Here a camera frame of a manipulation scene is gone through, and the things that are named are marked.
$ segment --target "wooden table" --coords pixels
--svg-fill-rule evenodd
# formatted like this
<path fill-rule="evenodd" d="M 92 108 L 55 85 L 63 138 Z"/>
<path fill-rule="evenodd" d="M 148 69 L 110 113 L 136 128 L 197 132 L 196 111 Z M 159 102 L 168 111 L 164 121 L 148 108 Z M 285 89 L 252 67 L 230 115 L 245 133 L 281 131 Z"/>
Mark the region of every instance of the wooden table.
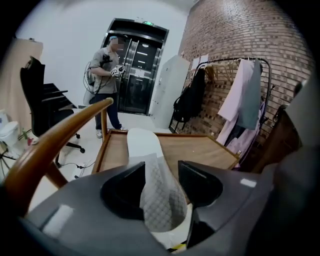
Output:
<path fill-rule="evenodd" d="M 127 131 L 110 130 L 104 140 L 92 173 L 128 164 Z M 197 134 L 155 133 L 164 158 L 177 180 L 178 161 L 192 161 L 221 169 L 232 169 L 239 161 L 237 155 L 212 137 Z"/>

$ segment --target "wooden frame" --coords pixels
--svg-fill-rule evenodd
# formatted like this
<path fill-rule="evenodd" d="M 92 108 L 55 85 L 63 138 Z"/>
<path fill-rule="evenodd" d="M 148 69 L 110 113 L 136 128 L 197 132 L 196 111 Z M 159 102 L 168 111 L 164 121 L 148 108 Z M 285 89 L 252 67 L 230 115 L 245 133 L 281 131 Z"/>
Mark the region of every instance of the wooden frame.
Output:
<path fill-rule="evenodd" d="M 4 180 L 4 188 L 19 216 L 24 216 L 31 199 L 44 175 L 57 187 L 61 188 L 67 180 L 53 164 L 53 160 L 69 139 L 90 119 L 101 113 L 104 141 L 107 141 L 106 109 L 114 100 L 107 98 L 81 112 L 62 120 L 43 134 L 29 149 L 19 157 Z"/>
<path fill-rule="evenodd" d="M 102 161 L 108 146 L 108 143 L 110 141 L 110 138 L 112 135 L 114 134 L 123 134 L 126 135 L 128 134 L 127 131 L 125 130 L 109 130 L 109 132 L 106 134 L 105 139 L 103 140 L 103 143 L 101 145 L 101 148 L 99 150 L 99 153 L 96 157 L 95 160 L 95 164 L 93 166 L 92 169 L 92 174 L 98 173 L 100 171 L 101 165 L 102 165 Z M 231 152 L 228 148 L 226 148 L 225 146 L 221 145 L 219 142 L 217 142 L 212 136 L 207 136 L 204 134 L 176 134 L 176 133 L 159 133 L 159 132 L 155 132 L 155 135 L 157 135 L 158 137 L 195 137 L 195 138 L 209 138 L 210 140 L 212 140 L 214 143 L 216 143 L 219 147 L 223 148 L 225 151 L 227 151 L 228 153 L 230 153 L 233 157 L 235 157 L 235 161 L 228 167 L 228 169 L 232 169 L 234 168 L 237 163 L 239 162 L 239 155 L 238 154 L 234 154 L 233 152 Z"/>

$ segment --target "sleeve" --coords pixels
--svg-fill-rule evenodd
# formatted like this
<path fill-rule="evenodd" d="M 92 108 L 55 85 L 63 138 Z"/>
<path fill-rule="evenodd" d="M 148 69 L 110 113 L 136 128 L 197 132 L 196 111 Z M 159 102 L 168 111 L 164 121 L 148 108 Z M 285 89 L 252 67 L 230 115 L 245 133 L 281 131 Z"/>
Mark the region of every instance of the sleeve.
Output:
<path fill-rule="evenodd" d="M 101 54 L 101 52 L 97 51 L 94 56 L 93 59 L 91 60 L 90 69 L 94 69 L 94 68 L 99 68 L 100 67 L 100 62 L 102 62 L 103 60 L 103 55 Z"/>

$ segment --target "ceiling light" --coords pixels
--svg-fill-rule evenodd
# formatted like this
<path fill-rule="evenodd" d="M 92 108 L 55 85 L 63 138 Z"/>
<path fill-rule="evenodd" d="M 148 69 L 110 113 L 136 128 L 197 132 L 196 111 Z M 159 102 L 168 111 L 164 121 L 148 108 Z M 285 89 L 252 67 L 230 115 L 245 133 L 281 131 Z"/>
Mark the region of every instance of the ceiling light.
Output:
<path fill-rule="evenodd" d="M 136 53 L 137 53 L 137 54 L 142 54 L 142 55 L 148 56 L 148 54 L 146 54 L 146 53 L 144 53 L 144 52 L 137 51 Z"/>

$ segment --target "black office chair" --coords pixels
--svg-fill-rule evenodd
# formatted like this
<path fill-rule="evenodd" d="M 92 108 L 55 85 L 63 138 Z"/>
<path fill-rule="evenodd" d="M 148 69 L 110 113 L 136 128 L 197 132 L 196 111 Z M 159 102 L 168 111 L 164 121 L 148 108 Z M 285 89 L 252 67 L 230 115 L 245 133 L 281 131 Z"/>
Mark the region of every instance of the black office chair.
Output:
<path fill-rule="evenodd" d="M 26 67 L 21 68 L 20 78 L 26 101 L 31 110 L 32 132 L 35 136 L 40 137 L 61 120 L 72 115 L 74 111 L 57 109 L 59 102 L 66 98 L 63 93 L 66 93 L 67 90 L 44 93 L 45 65 L 32 56 L 30 58 Z M 80 149 L 81 153 L 85 152 L 84 148 L 74 143 L 68 142 L 66 146 Z M 58 168 L 61 167 L 59 154 L 55 158 L 55 164 Z"/>

